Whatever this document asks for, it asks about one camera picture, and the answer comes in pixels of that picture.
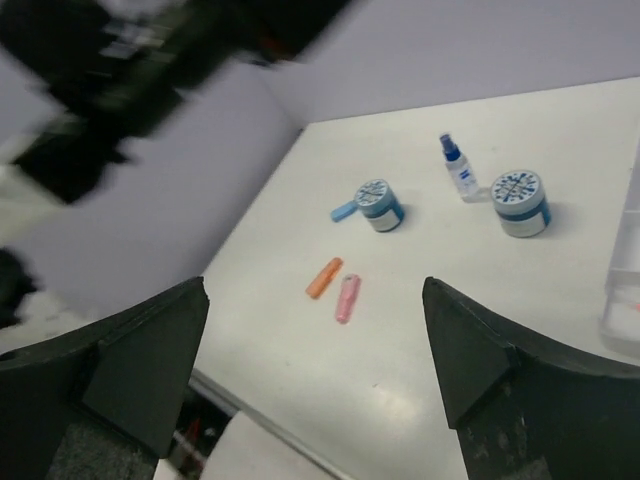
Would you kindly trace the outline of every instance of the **pink marker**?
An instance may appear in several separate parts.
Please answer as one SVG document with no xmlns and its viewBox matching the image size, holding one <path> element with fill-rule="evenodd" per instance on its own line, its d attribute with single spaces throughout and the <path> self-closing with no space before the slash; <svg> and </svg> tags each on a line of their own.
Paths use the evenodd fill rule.
<svg viewBox="0 0 640 480">
<path fill-rule="evenodd" d="M 360 283 L 362 283 L 360 277 L 352 273 L 345 275 L 342 279 L 342 289 L 340 290 L 340 297 L 338 298 L 338 306 L 336 308 L 336 320 L 342 325 L 349 323 L 353 306 L 358 299 Z"/>
</svg>

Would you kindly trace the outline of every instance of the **blurry black object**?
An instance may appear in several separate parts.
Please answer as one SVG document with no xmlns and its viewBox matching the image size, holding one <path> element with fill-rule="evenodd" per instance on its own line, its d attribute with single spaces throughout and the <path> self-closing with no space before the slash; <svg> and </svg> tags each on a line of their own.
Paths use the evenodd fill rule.
<svg viewBox="0 0 640 480">
<path fill-rule="evenodd" d="M 29 274 L 18 257 L 0 248 L 0 328 L 19 323 L 16 310 L 25 296 L 36 291 Z"/>
<path fill-rule="evenodd" d="M 0 44 L 77 117 L 63 133 L 50 127 L 69 115 L 45 122 L 47 138 L 13 163 L 64 202 L 76 202 L 108 164 L 122 163 L 121 141 L 151 135 L 185 92 L 232 55 L 248 53 L 263 65 L 291 60 L 350 1 L 185 0 L 127 22 L 95 0 L 0 0 Z M 54 163 L 77 166 L 76 175 L 60 175 L 69 169 Z"/>
<path fill-rule="evenodd" d="M 0 358 L 0 476 L 151 479 L 207 317 L 201 278 Z"/>
<path fill-rule="evenodd" d="M 639 478 L 640 368 L 551 340 L 439 280 L 426 280 L 423 300 L 471 480 Z"/>
</svg>

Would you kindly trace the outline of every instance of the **blue jar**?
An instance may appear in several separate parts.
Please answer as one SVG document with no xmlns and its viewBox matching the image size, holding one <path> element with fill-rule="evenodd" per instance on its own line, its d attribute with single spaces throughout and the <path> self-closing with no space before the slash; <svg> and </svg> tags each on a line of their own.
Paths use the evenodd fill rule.
<svg viewBox="0 0 640 480">
<path fill-rule="evenodd" d="M 371 180 L 356 192 L 358 209 L 376 232 L 390 232 L 404 220 L 404 210 L 384 180 Z"/>
<path fill-rule="evenodd" d="M 528 170 L 498 177 L 491 186 L 491 199 L 502 229 L 512 237 L 533 237 L 551 222 L 542 180 Z"/>
</svg>

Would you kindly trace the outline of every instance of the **jar lid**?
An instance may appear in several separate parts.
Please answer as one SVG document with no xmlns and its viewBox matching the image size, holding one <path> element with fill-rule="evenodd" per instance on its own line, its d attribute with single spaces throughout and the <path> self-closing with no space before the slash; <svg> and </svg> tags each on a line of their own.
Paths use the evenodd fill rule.
<svg viewBox="0 0 640 480">
<path fill-rule="evenodd" d="M 371 180 L 356 192 L 354 201 L 365 214 L 375 214 L 389 206 L 394 200 L 389 184 L 381 179 Z"/>
<path fill-rule="evenodd" d="M 537 207 L 544 196 L 542 180 L 529 170 L 507 172 L 491 186 L 493 206 L 505 215 L 526 213 Z"/>
</svg>

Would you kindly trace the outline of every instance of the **plastic container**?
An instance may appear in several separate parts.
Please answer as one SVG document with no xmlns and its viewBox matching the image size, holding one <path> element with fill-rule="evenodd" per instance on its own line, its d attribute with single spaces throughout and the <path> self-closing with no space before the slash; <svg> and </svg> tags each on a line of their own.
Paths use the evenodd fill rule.
<svg viewBox="0 0 640 480">
<path fill-rule="evenodd" d="M 354 198 L 376 232 L 390 232 L 404 220 L 404 209 L 384 180 L 371 180 L 356 192 Z"/>
<path fill-rule="evenodd" d="M 455 144 L 449 134 L 441 135 L 440 143 L 442 143 L 442 151 L 447 160 L 447 170 L 449 170 L 460 197 L 465 202 L 474 200 L 480 192 L 480 187 L 471 165 L 469 165 L 469 160 L 460 151 L 458 145 Z"/>
<path fill-rule="evenodd" d="M 512 237 L 533 237 L 551 222 L 542 180 L 528 170 L 500 175 L 491 186 L 491 200 L 502 229 Z"/>
<path fill-rule="evenodd" d="M 606 283 L 600 335 L 612 350 L 640 356 L 640 146 Z"/>
</svg>

